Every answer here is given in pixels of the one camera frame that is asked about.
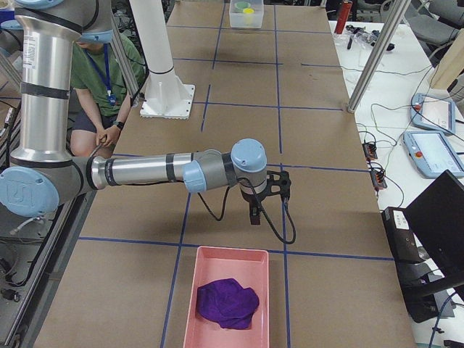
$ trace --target white table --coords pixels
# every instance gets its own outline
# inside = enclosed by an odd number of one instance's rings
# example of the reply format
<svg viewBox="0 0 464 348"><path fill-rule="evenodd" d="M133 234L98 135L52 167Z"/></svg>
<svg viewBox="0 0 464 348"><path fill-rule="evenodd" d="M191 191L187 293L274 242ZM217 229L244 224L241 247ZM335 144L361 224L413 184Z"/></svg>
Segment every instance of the white table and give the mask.
<svg viewBox="0 0 464 348"><path fill-rule="evenodd" d="M333 30L336 22L331 22L330 24ZM355 27L366 27L367 31L381 30L383 26L381 23L352 22L347 24L353 24ZM340 65L344 68L345 84L349 95L351 95L361 72L348 69L362 70L372 48L365 43L355 41L352 43L351 49L348 50L348 39L349 36L347 34L334 36ZM433 181L421 176L402 143L403 132L420 129L410 125L408 107L391 111L377 106L373 108L374 117L372 117L371 106L375 103L391 109L406 106L410 104L411 96L417 92L427 93L440 98L449 96L449 94L446 91L429 88L427 78L433 72L433 69L427 68L430 66L430 62L408 26L400 25L391 42L395 44L395 48L385 53L377 70L407 74L424 68L426 69L422 72L406 76L377 72L373 76L368 90L356 110L355 117L357 123L359 123L358 129L360 131L371 132L377 141L382 141L377 144L377 162L386 167L386 175L403 190L405 196L402 207L406 207ZM456 116L458 119L463 119L463 116L457 109ZM457 135L464 138L464 125L457 123L456 128ZM389 143L383 141L393 142L379 131L394 139L398 139L398 145L392 147ZM372 136L365 135L365 133L360 133L360 138L361 141L364 138L366 138L366 141L373 140ZM455 136L448 137L448 140L456 152L464 152L463 141ZM386 207L397 207L402 201L401 191L391 181L387 180L387 185L388 188L381 190L378 195L378 207L380 210L384 210ZM435 269L436 266L433 265L431 260L427 263L432 270ZM462 303L458 296L453 297L453 301ZM443 334L435 334L435 344L443 345L445 339L464 341L464 308L458 307L455 310L455 315L456 318L442 318L440 320L439 327L445 332ZM415 340L418 343L428 344L432 333L431 327L435 323L435 318L421 324L414 323L412 320L411 323L413 325Z"/></svg>

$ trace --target pink tray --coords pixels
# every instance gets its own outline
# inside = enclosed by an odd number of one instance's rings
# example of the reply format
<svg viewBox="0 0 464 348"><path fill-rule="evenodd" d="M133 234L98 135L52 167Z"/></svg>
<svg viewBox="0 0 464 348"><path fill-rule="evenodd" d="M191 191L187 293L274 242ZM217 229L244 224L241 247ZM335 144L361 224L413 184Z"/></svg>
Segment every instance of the pink tray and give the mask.
<svg viewBox="0 0 464 348"><path fill-rule="evenodd" d="M196 312L196 291L218 279L235 278L260 299L247 330L224 329ZM184 348L269 347L269 256L264 250L201 246L196 252Z"/></svg>

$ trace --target red cylinder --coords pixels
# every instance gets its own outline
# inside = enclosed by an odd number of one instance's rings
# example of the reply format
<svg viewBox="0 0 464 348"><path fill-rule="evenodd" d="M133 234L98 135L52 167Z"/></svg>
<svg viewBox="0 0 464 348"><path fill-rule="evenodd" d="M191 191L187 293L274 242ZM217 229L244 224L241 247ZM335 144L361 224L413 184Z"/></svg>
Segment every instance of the red cylinder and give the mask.
<svg viewBox="0 0 464 348"><path fill-rule="evenodd" d="M339 18L336 21L335 34L343 33L343 29L345 28L345 24L347 24L349 12L351 11L352 5L353 3L348 0L343 0L343 2L341 3Z"/></svg>

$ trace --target computer monitor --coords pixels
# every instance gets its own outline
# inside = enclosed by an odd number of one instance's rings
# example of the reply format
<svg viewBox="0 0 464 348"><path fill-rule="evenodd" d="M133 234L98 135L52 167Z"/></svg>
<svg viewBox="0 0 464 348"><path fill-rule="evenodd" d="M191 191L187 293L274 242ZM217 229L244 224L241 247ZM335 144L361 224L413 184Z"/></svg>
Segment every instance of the computer monitor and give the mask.
<svg viewBox="0 0 464 348"><path fill-rule="evenodd" d="M404 214L410 229L444 274L436 281L402 285L408 311L420 322L438 314L436 308L429 308L427 297L454 288L464 299L464 185L446 170L407 206Z"/></svg>

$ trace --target purple cloth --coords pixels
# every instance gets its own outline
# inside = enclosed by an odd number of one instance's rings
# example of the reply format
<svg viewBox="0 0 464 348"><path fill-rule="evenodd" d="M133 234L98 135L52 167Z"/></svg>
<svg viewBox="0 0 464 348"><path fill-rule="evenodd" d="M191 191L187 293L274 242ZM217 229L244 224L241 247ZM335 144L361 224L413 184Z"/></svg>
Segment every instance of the purple cloth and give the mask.
<svg viewBox="0 0 464 348"><path fill-rule="evenodd" d="M221 328L248 328L259 304L260 299L253 289L242 288L233 278L200 286L196 293L198 313Z"/></svg>

